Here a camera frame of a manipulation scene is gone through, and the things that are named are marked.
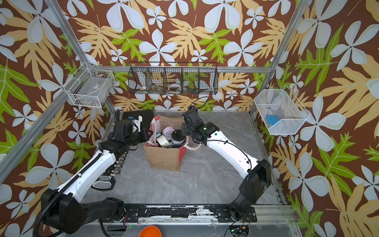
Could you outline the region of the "cream round alarm clock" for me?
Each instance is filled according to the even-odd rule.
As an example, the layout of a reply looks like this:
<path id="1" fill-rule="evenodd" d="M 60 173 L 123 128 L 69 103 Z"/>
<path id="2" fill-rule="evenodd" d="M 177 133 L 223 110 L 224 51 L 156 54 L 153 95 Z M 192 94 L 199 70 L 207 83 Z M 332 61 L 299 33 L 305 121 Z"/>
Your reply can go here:
<path id="1" fill-rule="evenodd" d="M 170 142 L 166 139 L 164 135 L 157 137 L 157 142 L 162 148 L 170 147 Z"/>

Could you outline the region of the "lilac round alarm clock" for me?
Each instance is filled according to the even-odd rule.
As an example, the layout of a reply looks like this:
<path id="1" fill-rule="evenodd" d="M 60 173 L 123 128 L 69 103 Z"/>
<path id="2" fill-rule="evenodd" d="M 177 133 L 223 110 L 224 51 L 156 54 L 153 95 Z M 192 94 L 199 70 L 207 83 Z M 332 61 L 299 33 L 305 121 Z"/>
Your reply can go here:
<path id="1" fill-rule="evenodd" d="M 168 126 L 166 127 L 163 131 L 162 131 L 162 135 L 167 139 L 167 140 L 171 140 L 172 139 L 172 133 L 175 131 L 175 128 L 172 127 L 172 126 Z"/>

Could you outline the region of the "orange bowl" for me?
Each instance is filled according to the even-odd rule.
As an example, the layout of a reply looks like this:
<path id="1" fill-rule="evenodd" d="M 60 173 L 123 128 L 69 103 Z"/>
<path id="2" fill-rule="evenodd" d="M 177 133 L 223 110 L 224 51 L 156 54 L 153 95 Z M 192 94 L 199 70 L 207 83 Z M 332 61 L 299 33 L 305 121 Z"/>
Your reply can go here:
<path id="1" fill-rule="evenodd" d="M 162 237 L 162 233 L 158 227 L 148 226 L 140 232 L 138 237 Z"/>

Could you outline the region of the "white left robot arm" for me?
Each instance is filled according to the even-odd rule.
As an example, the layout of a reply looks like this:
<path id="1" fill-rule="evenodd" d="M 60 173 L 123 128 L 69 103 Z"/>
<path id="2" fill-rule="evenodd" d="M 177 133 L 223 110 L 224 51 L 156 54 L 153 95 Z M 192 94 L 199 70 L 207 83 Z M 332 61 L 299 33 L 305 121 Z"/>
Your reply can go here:
<path id="1" fill-rule="evenodd" d="M 82 203 L 82 199 L 98 178 L 114 165 L 130 147 L 147 142 L 148 129 L 142 127 L 141 115 L 133 114 L 127 119 L 119 118 L 120 111 L 114 115 L 113 132 L 108 139 L 99 143 L 99 149 L 90 161 L 73 177 L 55 190 L 47 189 L 41 197 L 41 213 L 36 219 L 33 236 L 39 236 L 41 224 L 57 229 L 53 236 L 62 233 L 73 234 L 81 226 L 103 219 L 121 220 L 124 215 L 124 202 L 117 198 Z"/>

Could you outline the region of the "blue object in basket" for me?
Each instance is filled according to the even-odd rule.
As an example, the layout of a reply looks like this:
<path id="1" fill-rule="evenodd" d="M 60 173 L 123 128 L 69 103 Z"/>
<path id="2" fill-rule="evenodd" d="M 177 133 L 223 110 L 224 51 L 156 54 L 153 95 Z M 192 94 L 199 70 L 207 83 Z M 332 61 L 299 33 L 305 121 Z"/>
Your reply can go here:
<path id="1" fill-rule="evenodd" d="M 267 115 L 266 120 L 268 125 L 273 126 L 280 121 L 280 118 L 276 115 Z"/>

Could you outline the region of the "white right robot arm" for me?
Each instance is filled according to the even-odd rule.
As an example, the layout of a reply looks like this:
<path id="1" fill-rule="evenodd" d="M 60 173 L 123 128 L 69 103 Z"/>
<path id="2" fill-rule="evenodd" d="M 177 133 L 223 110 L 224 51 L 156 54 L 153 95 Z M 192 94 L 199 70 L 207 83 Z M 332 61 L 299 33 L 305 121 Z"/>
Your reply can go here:
<path id="1" fill-rule="evenodd" d="M 258 160 L 244 152 L 213 123 L 204 123 L 199 117 L 196 107 L 189 106 L 182 113 L 182 134 L 191 137 L 198 147 L 205 145 L 227 160 L 241 175 L 243 182 L 239 187 L 239 195 L 230 204 L 231 216 L 240 220 L 248 214 L 248 209 L 272 184 L 271 165 L 265 159 Z"/>

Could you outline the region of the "white round alarm clock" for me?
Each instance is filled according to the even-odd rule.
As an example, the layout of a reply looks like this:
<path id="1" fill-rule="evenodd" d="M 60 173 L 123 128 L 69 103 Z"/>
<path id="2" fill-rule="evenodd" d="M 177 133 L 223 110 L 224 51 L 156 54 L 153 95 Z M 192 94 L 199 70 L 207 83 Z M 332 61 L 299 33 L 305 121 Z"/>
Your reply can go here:
<path id="1" fill-rule="evenodd" d="M 186 137 L 181 130 L 173 131 L 171 137 L 174 145 L 183 145 L 186 142 Z"/>

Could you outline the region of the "burlap red Christmas canvas bag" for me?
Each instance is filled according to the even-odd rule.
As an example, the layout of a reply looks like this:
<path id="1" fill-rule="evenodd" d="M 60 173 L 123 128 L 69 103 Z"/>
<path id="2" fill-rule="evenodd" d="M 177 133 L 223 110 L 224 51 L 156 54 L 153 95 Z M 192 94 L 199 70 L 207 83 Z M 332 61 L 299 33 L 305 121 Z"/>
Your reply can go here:
<path id="1" fill-rule="evenodd" d="M 153 135 L 145 145 L 145 152 L 151 167 L 170 171 L 180 171 L 181 162 L 187 150 L 195 151 L 200 148 L 192 138 L 187 136 L 183 146 L 180 148 L 162 147 L 157 139 L 157 135 L 165 134 L 168 127 L 173 130 L 182 128 L 182 118 L 169 118 L 162 115 L 155 116 L 150 122 L 150 130 Z"/>

